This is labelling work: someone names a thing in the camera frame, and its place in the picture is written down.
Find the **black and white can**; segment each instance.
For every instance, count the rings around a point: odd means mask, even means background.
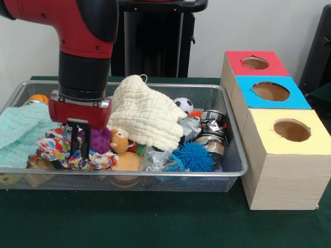
[[[201,134],[211,134],[221,138],[222,140],[225,139],[225,129],[223,129],[216,120],[207,122],[207,124],[205,124],[202,128]]]
[[[222,127],[225,124],[225,115],[218,110],[206,110],[202,112],[201,121],[203,123],[209,122],[211,120],[217,121]]]

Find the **clear plastic wrap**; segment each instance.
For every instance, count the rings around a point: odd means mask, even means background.
[[[183,172],[184,166],[179,158],[170,152],[156,151],[146,146],[141,157],[141,170],[149,172]]]

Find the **wooden box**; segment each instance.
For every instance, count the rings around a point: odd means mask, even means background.
[[[242,177],[251,210],[313,210],[331,177],[331,137],[314,110],[250,109]]]
[[[220,85],[232,98],[236,76],[289,76],[273,51],[226,51]]]
[[[237,76],[231,106],[241,136],[249,108],[311,109],[290,76]]]

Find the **metal wire basket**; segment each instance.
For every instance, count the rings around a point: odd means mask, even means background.
[[[108,83],[107,96],[119,83]],[[223,172],[120,172],[1,168],[0,189],[131,190],[173,192],[228,192],[248,168],[246,154],[227,93],[216,85],[148,84],[171,99],[190,99],[195,108],[214,109],[227,117]],[[56,81],[27,81],[16,88],[6,107],[22,106],[34,94],[50,95]]]

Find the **mint green towel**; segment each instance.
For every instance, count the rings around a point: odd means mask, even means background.
[[[38,139],[57,127],[43,103],[6,108],[0,115],[0,167],[26,168],[28,157],[36,153]]]

